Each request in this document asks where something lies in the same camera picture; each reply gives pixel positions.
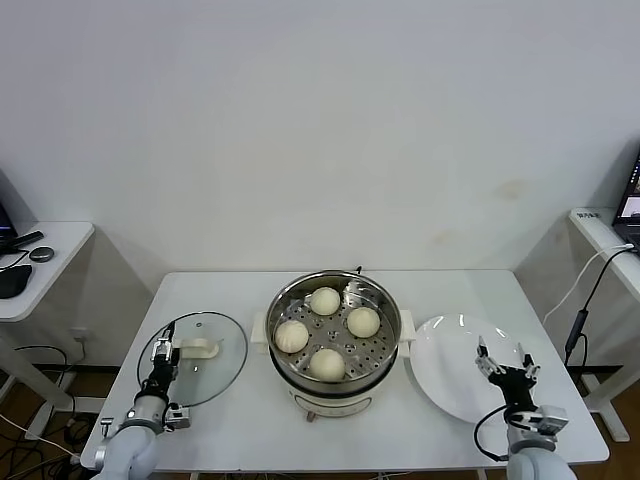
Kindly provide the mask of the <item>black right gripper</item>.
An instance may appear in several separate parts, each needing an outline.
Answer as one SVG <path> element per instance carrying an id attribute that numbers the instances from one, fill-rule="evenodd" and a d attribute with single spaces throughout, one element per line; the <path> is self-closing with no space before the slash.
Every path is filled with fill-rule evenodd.
<path id="1" fill-rule="evenodd" d="M 505 416 L 537 409 L 530 392 L 536 382 L 529 377 L 537 377 L 540 366 L 521 343 L 517 347 L 524 369 L 501 366 L 489 355 L 484 338 L 478 337 L 475 364 L 484 376 L 488 376 L 488 381 L 501 390 L 506 405 Z"/>

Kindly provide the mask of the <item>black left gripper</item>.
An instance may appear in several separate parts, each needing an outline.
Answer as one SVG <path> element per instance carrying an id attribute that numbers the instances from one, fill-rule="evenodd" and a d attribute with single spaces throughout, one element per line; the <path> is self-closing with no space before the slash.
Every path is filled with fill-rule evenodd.
<path id="1" fill-rule="evenodd" d="M 180 360 L 180 348 L 174 339 L 175 321 L 166 327 L 166 337 L 156 340 L 153 345 L 151 361 L 154 365 L 148 378 L 143 382 L 143 395 L 168 398 L 171 383 L 176 379 Z"/>

